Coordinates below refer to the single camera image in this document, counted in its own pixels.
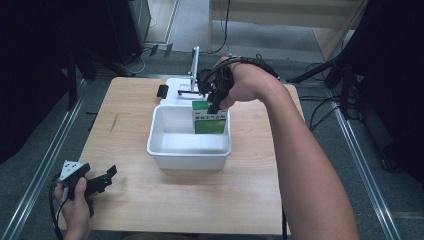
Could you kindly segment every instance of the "hand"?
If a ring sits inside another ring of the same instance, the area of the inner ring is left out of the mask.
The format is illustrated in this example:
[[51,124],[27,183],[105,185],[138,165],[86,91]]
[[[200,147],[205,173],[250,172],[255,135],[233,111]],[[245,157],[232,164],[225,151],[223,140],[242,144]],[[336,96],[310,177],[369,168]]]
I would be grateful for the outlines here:
[[[92,230],[90,210],[85,200],[85,189],[87,180],[80,178],[75,186],[74,200],[68,199],[62,207],[62,214],[66,221],[67,233],[65,239],[87,239]],[[58,183],[55,188],[56,199],[61,201],[63,195],[63,186]]]
[[[216,65],[226,59],[227,57],[222,57]],[[248,102],[256,99],[263,101],[269,89],[277,86],[275,84],[282,86],[278,79],[255,65],[233,63],[229,67],[233,73],[234,86],[230,89],[228,96],[222,100],[219,106],[221,109],[228,109],[236,101]]]

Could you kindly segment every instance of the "white plastic bin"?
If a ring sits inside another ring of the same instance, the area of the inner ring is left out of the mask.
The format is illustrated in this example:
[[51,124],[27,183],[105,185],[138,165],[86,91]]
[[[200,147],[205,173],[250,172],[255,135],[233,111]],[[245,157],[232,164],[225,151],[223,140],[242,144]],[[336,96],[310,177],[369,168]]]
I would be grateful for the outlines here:
[[230,114],[223,134],[194,134],[191,106],[159,105],[153,112],[147,151],[159,168],[221,170],[231,153]]

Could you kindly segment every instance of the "handheld controller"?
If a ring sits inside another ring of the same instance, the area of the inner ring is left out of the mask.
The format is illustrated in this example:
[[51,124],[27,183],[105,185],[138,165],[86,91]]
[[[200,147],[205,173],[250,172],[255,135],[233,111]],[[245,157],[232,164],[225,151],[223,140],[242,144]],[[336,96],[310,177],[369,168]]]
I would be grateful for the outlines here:
[[[59,180],[64,185],[62,202],[66,199],[74,199],[75,197],[75,186],[81,177],[85,177],[85,174],[90,171],[90,164],[65,161],[63,164],[62,172],[60,173]],[[93,193],[102,193],[106,187],[112,184],[112,177],[117,173],[116,166],[113,165],[106,174],[99,177],[87,180],[87,189],[85,190],[85,199],[87,201],[90,216],[93,216],[93,203],[89,198]]]

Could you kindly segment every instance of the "black wrist tracker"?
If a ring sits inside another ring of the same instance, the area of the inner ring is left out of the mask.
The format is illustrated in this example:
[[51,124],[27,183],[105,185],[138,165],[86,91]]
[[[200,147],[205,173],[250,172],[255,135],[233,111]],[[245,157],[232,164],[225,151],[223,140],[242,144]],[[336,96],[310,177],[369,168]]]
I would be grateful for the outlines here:
[[219,104],[228,95],[230,89],[234,86],[234,78],[231,69],[228,65],[232,63],[247,63],[253,64],[267,73],[271,74],[278,80],[278,74],[267,64],[260,55],[256,58],[247,57],[231,57],[217,65],[214,69],[203,69],[197,73],[197,87],[200,94],[207,94],[208,101],[211,106],[208,109],[208,114],[217,114],[220,110]]

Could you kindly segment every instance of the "forearm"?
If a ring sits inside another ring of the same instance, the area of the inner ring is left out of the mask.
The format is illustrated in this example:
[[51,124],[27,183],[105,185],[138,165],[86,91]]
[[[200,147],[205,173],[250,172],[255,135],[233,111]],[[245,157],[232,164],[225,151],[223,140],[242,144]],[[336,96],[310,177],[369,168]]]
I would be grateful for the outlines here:
[[281,199],[291,231],[299,239],[358,238],[351,205],[330,161],[287,89],[278,82],[268,83],[271,86],[260,100],[270,119]]

